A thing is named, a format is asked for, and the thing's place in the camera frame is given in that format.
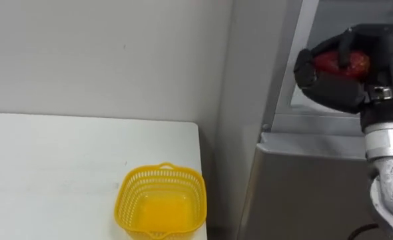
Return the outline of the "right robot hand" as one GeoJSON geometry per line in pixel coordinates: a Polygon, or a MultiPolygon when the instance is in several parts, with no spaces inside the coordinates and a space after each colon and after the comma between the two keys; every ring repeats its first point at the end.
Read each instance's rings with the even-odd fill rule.
{"type": "Polygon", "coordinates": [[[358,24],[302,49],[293,73],[305,96],[359,114],[362,129],[393,123],[393,24],[358,24]]]}

